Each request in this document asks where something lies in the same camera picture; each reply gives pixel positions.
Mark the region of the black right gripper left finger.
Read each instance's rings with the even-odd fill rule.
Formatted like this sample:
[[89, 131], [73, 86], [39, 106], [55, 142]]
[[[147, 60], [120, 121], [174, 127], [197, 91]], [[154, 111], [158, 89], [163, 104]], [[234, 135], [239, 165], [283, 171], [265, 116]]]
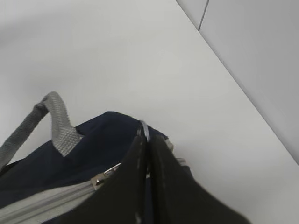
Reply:
[[117, 170], [59, 224], [141, 224], [144, 214], [146, 140], [136, 136]]

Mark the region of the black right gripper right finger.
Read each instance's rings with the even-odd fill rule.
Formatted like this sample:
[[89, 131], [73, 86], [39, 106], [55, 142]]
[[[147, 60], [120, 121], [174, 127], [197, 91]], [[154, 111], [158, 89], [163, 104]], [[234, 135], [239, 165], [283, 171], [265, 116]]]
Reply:
[[149, 155], [154, 223], [249, 223], [200, 186], [190, 171], [179, 164], [162, 136], [151, 138]]

